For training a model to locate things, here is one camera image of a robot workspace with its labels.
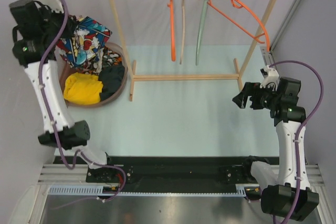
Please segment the comic print shorts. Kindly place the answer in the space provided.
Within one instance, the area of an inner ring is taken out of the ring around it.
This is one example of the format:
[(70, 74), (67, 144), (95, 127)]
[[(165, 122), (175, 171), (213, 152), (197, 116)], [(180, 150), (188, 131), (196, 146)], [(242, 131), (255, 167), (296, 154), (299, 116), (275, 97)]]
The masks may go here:
[(98, 74), (102, 69), (105, 44), (112, 32), (88, 16), (78, 21), (71, 38), (58, 40), (55, 53), (78, 72)]

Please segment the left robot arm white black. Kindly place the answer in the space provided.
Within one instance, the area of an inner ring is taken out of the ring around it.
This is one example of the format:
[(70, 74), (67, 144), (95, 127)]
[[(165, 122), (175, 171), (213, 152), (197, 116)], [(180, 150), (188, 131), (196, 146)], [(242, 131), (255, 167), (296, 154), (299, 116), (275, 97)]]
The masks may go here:
[(17, 23), (12, 30), (12, 52), (30, 79), (43, 116), (44, 132), (38, 137), (39, 143), (57, 148), (68, 169), (75, 166), (67, 163), (65, 150), (80, 156), (91, 169), (98, 168), (97, 174), (103, 181), (112, 181), (116, 169), (107, 164), (105, 152), (88, 145), (89, 125), (70, 116), (59, 83), (54, 48), (60, 38), (70, 36), (75, 21), (69, 19), (67, 10), (55, 13), (35, 0), (15, 1), (10, 3), (9, 10)]

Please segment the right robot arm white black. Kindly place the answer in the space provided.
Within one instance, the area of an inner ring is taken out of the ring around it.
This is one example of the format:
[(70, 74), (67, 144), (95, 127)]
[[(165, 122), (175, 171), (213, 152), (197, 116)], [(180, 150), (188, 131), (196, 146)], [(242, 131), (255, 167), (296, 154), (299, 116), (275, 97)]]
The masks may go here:
[(279, 171), (258, 157), (242, 169), (243, 179), (255, 181), (261, 189), (261, 209), (264, 213), (304, 221), (319, 204), (319, 195), (311, 190), (304, 159), (306, 111), (297, 105), (301, 81), (280, 78), (265, 87), (259, 82), (246, 82), (232, 101), (241, 109), (251, 101), (254, 110), (268, 109), (279, 142)]

